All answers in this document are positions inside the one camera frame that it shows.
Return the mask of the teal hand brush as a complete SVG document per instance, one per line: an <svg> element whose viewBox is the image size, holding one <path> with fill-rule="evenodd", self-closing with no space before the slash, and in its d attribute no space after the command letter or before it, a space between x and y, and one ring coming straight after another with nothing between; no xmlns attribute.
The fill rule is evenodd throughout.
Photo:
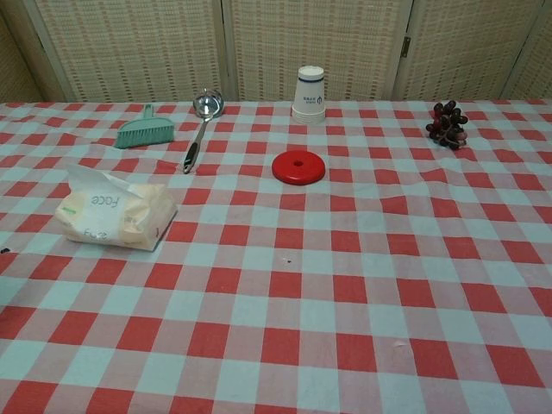
<svg viewBox="0 0 552 414"><path fill-rule="evenodd" d="M154 107L144 106L142 118L124 123L116 135L115 148L125 149L172 142L174 123L168 118L155 116Z"/></svg>

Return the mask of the woven folding screen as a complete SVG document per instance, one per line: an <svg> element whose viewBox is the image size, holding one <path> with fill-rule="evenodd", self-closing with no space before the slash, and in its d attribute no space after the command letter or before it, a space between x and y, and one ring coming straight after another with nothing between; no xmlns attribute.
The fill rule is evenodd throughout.
<svg viewBox="0 0 552 414"><path fill-rule="evenodd" d="M552 0L0 0L0 102L281 101L306 65L329 100L552 99Z"/></svg>

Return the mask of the red round disc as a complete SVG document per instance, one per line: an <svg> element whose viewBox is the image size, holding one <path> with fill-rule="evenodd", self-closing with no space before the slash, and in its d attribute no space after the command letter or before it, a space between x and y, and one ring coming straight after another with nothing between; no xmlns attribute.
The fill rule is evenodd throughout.
<svg viewBox="0 0 552 414"><path fill-rule="evenodd" d="M285 151L275 157L272 163L273 176L290 185L316 183L325 175L322 158L305 150Z"/></svg>

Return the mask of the beige tissue pack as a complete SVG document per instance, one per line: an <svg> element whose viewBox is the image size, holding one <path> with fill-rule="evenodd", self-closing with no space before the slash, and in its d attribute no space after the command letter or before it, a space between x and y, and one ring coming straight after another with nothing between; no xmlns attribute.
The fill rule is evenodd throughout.
<svg viewBox="0 0 552 414"><path fill-rule="evenodd" d="M152 251L176 212L164 185L104 185L71 191L54 216L72 241Z"/></svg>

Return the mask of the white paper cup stack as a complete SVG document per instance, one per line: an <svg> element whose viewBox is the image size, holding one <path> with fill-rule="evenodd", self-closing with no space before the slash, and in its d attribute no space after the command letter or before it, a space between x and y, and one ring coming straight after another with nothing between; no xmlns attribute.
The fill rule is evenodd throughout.
<svg viewBox="0 0 552 414"><path fill-rule="evenodd" d="M302 66L298 69L292 117L303 124L317 124L325 118L324 69Z"/></svg>

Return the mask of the red white checkered tablecloth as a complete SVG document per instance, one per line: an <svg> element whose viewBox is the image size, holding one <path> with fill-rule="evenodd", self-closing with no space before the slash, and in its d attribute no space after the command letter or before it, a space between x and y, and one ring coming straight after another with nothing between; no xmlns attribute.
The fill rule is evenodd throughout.
<svg viewBox="0 0 552 414"><path fill-rule="evenodd" d="M120 151L138 103L0 104L0 414L552 414L552 100L232 103ZM305 150L326 172L273 176ZM152 251L68 239L80 165L164 185Z"/></svg>

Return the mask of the dark purple grape bunch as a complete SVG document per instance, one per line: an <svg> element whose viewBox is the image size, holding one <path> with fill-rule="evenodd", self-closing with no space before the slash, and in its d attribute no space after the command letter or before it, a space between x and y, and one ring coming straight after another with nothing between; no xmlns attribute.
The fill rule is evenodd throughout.
<svg viewBox="0 0 552 414"><path fill-rule="evenodd" d="M467 144L464 125L468 118L455 100L436 103L433 107L433 121L426 125L429 138L442 147L455 151Z"/></svg>

